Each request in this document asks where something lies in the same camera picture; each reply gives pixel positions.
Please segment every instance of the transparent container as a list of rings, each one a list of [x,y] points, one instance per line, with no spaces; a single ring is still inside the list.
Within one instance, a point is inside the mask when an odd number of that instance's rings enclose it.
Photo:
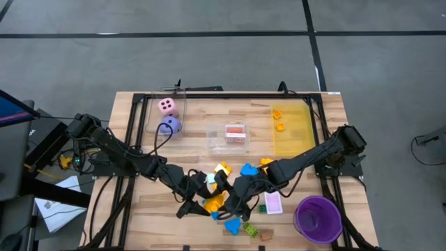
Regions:
[[[148,112],[148,120],[145,126],[145,131],[154,135],[157,132],[157,127],[161,124],[164,115],[158,109],[158,103],[165,99],[171,98],[175,102],[176,109],[178,110],[178,116],[176,117],[181,122],[181,131],[174,132],[170,140],[182,139],[183,132],[185,130],[185,122],[186,122],[186,92],[183,90],[173,91],[171,93],[153,93],[151,98],[150,110]],[[161,132],[160,130],[157,133],[157,141],[161,143],[169,137],[170,133]]]
[[[226,126],[235,124],[245,126],[244,133],[246,134],[246,138],[243,142],[228,142],[226,140]],[[206,147],[211,154],[244,154],[249,151],[249,128],[246,123],[209,123],[206,130],[206,141]]]

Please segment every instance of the dice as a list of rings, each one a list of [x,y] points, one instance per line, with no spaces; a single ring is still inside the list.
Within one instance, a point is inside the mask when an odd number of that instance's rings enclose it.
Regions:
[[[165,98],[161,100],[158,103],[158,109],[160,109],[163,116],[178,116],[178,110],[176,109],[174,100],[171,98]]]
[[[172,116],[164,117],[162,120],[163,123],[168,124],[172,128],[172,133],[177,133],[181,131],[181,122]],[[170,128],[166,125],[160,126],[160,132],[170,135],[171,131]]]

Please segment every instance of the white paper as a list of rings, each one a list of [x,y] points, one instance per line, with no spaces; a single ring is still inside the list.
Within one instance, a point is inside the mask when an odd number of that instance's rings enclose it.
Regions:
[[[79,181],[77,180],[77,176],[71,176],[64,181],[61,181],[56,184],[61,188],[68,188],[77,192],[81,192],[81,188],[79,187]],[[54,215],[58,212],[67,212],[73,211],[71,213],[58,213],[48,219],[45,219],[45,223],[47,225],[48,231],[50,233],[54,233],[67,223],[69,223],[72,219],[76,218],[79,214],[83,213],[86,208],[82,208],[79,206],[71,206],[62,204],[60,202],[50,201],[46,199],[38,199],[35,198],[37,207],[39,208],[40,213],[44,218]]]

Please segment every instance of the orange block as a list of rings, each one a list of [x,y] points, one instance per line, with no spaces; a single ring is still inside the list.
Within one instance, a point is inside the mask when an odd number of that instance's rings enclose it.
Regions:
[[[280,111],[274,111],[274,112],[272,113],[272,117],[273,117],[274,119],[280,119],[281,116],[282,116],[282,113],[281,113]]]
[[[276,125],[276,129],[277,129],[279,132],[281,132],[281,131],[285,130],[285,125],[284,125],[283,123],[278,123],[278,124]]]

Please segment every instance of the black stand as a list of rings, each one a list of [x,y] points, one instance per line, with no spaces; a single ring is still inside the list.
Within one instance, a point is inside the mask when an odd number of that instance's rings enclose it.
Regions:
[[[90,195],[27,177],[24,177],[22,180],[20,195],[34,195],[37,198],[84,208],[89,207],[90,204]]]

